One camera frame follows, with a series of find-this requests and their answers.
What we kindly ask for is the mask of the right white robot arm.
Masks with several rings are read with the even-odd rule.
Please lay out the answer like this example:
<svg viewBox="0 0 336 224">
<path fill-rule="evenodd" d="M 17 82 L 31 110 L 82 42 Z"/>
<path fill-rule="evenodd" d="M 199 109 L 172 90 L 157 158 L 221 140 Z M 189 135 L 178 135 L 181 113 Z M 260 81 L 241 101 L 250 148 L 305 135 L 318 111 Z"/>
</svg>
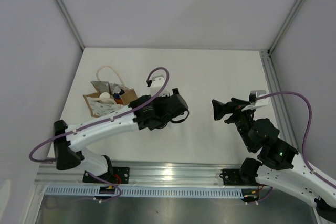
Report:
<svg viewBox="0 0 336 224">
<path fill-rule="evenodd" d="M 246 158 L 239 169 L 245 185 L 266 185 L 292 195 L 314 208 L 325 220 L 335 222 L 335 188 L 312 171 L 296 148 L 279 138 L 270 119 L 254 119 L 268 99 L 250 95 L 249 101 L 232 98 L 227 103 L 212 100 L 214 120 L 224 116 L 234 124 L 247 150 L 257 158 Z"/>
</svg>

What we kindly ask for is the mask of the frosted jar beige lid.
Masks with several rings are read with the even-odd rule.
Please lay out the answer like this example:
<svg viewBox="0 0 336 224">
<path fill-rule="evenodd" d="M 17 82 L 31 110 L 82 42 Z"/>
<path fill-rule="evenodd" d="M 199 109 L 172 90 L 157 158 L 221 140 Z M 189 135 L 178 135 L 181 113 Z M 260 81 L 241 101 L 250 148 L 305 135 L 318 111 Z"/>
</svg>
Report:
<svg viewBox="0 0 336 224">
<path fill-rule="evenodd" d="M 103 92 L 99 95 L 99 101 L 105 104 L 115 104 L 114 98 L 108 92 Z"/>
</svg>

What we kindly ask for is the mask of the orange bottle blue cap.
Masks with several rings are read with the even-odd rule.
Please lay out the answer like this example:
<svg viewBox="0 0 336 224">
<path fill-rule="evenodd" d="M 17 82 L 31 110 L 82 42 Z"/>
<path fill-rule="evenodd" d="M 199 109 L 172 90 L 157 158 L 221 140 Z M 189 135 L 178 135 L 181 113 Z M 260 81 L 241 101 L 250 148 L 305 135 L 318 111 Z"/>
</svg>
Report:
<svg viewBox="0 0 336 224">
<path fill-rule="evenodd" d="M 112 96 L 113 96 L 113 98 L 114 98 L 114 100 L 115 100 L 115 102 L 117 103 L 117 104 L 121 104 L 121 105 L 123 105 L 123 101 L 122 101 L 122 99 L 121 99 L 121 96 L 124 94 L 124 90 L 122 90 L 122 89 L 119 89 L 118 87 L 116 87 L 114 90 L 113 90 L 113 92 L 112 92 Z"/>
</svg>

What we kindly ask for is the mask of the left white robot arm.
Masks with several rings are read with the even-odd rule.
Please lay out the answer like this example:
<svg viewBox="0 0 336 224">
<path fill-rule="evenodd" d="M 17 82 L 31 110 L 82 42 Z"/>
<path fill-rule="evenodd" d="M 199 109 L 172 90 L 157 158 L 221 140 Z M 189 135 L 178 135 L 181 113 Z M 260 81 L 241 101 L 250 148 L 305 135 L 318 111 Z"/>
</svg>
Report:
<svg viewBox="0 0 336 224">
<path fill-rule="evenodd" d="M 85 172 L 85 183 L 112 182 L 117 175 L 111 159 L 88 150 L 88 145 L 125 132 L 152 131 L 169 123 L 182 123 L 176 117 L 188 113 L 186 101 L 178 89 L 173 89 L 172 95 L 143 95 L 118 111 L 83 124 L 68 125 L 59 120 L 54 123 L 56 169 L 80 168 Z"/>
</svg>

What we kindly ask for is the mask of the silver tube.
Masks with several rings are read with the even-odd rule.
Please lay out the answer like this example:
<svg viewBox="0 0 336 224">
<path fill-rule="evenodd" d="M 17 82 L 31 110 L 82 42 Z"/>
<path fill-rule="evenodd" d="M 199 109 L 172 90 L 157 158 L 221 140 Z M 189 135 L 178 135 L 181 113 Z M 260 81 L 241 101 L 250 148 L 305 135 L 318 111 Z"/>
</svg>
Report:
<svg viewBox="0 0 336 224">
<path fill-rule="evenodd" d="M 109 83 L 107 81 L 91 81 L 91 84 L 100 93 L 110 93 L 113 94 L 113 91 L 116 89 L 116 93 L 119 93 L 119 90 L 125 90 L 125 88 L 120 84 Z"/>
</svg>

